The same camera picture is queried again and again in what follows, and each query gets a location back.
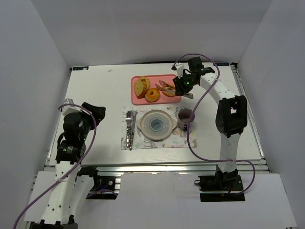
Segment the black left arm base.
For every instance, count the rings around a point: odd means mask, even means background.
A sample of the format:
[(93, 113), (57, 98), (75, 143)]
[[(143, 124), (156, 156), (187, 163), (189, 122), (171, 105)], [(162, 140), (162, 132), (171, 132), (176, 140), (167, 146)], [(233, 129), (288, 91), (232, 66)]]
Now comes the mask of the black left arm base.
[(116, 199), (117, 194), (114, 194), (116, 178), (114, 176), (99, 175), (97, 167), (82, 167), (77, 176), (88, 176), (93, 181), (93, 186), (90, 189), (86, 199)]

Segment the metal serving tongs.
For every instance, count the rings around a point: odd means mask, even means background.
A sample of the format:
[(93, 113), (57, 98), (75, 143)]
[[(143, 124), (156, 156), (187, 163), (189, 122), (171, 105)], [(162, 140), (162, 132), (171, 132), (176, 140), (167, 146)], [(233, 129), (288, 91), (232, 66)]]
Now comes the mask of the metal serving tongs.
[(165, 81), (159, 80), (159, 84), (155, 84), (156, 88), (160, 91), (162, 91), (166, 96), (168, 97), (174, 97), (174, 96), (183, 96), (189, 99), (193, 99), (192, 93), (185, 93), (183, 95), (176, 95), (176, 88), (173, 84), (168, 84)]

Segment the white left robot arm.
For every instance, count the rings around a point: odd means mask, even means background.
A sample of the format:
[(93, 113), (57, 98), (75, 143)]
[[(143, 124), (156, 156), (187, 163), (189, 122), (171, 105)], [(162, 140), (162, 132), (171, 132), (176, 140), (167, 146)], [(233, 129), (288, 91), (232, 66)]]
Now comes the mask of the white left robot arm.
[(61, 106), (63, 133), (57, 142), (54, 184), (50, 198), (38, 223), (32, 229), (76, 229), (77, 215), (97, 177), (95, 167), (81, 168), (81, 162), (91, 149), (85, 141), (90, 131), (105, 118), (106, 108), (84, 102), (78, 106), (70, 99)]

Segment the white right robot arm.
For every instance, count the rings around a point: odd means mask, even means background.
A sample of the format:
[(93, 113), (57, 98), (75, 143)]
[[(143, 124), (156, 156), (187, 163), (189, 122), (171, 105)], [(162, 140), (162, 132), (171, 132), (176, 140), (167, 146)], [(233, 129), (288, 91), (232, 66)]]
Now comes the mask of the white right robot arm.
[(177, 72), (173, 80), (176, 96), (190, 96), (193, 87), (199, 85), (218, 105), (215, 124), (221, 136), (221, 149), (215, 175), (223, 182), (236, 179), (238, 143), (247, 126), (246, 97), (232, 93), (220, 81), (219, 67), (204, 67), (200, 56), (189, 59), (188, 68), (173, 65), (172, 70)]

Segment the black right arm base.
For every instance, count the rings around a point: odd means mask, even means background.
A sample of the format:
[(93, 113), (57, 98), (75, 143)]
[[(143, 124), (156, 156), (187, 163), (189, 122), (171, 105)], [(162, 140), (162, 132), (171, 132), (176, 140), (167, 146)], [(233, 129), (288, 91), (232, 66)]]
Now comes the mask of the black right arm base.
[(201, 202), (244, 202), (244, 187), (238, 171), (232, 175), (216, 171), (212, 176), (199, 176), (194, 185), (200, 190)]

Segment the orange glazed bagel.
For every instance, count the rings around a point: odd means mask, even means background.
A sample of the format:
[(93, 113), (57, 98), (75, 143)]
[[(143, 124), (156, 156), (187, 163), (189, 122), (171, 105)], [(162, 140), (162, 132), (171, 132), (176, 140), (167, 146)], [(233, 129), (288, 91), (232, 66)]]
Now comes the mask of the orange glazed bagel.
[(160, 98), (160, 91), (157, 88), (151, 88), (145, 94), (146, 101), (150, 103), (158, 101), (159, 98)]

